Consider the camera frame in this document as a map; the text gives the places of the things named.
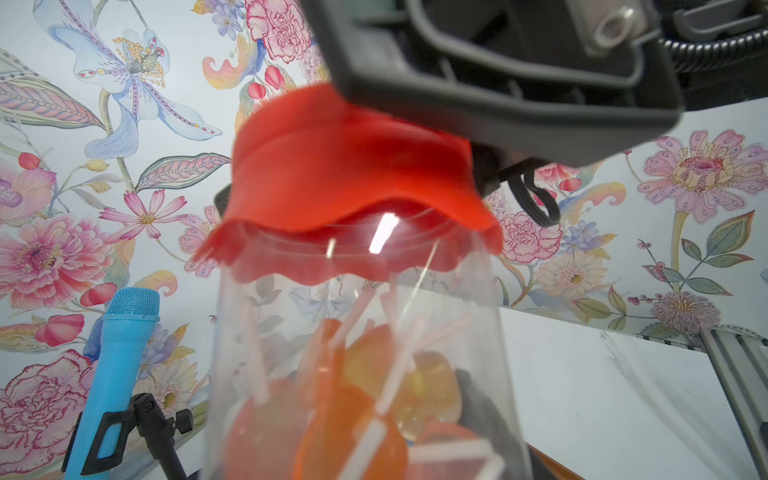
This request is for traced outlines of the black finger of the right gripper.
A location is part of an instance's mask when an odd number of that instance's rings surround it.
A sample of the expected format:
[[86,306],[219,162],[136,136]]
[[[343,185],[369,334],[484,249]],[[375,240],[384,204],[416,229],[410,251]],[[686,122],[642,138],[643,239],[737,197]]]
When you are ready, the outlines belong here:
[[671,130],[680,83],[648,1],[305,1],[347,100],[580,167]]

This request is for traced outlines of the red jar lid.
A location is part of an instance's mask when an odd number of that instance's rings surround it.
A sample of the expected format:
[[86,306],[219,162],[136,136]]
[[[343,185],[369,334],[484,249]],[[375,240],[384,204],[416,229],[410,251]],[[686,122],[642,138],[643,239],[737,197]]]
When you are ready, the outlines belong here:
[[498,254],[466,139],[344,100],[329,84],[268,101],[238,130],[230,198],[195,252],[240,283],[386,281]]

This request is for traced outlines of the red lidded plastic jar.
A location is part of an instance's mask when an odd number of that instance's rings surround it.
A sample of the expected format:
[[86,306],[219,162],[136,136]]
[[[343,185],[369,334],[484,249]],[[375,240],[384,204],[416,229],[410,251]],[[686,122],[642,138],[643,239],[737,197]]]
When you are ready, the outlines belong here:
[[499,231],[230,221],[208,479],[529,479],[490,273]]

